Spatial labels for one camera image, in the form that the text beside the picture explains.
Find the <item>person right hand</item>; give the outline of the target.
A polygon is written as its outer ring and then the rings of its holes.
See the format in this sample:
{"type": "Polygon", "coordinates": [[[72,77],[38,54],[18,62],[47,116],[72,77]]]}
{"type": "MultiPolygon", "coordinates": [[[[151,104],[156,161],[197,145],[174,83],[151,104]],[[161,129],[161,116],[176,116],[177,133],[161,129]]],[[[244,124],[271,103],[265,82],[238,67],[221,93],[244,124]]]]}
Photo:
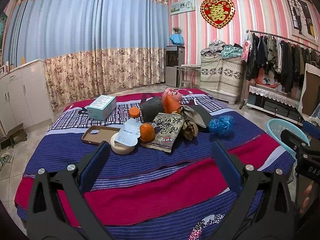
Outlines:
{"type": "Polygon", "coordinates": [[[304,213],[306,213],[306,211],[308,209],[312,189],[313,189],[313,181],[310,182],[308,187],[303,192],[304,200],[303,200],[302,205],[299,210],[300,215],[303,215],[304,213]]]}

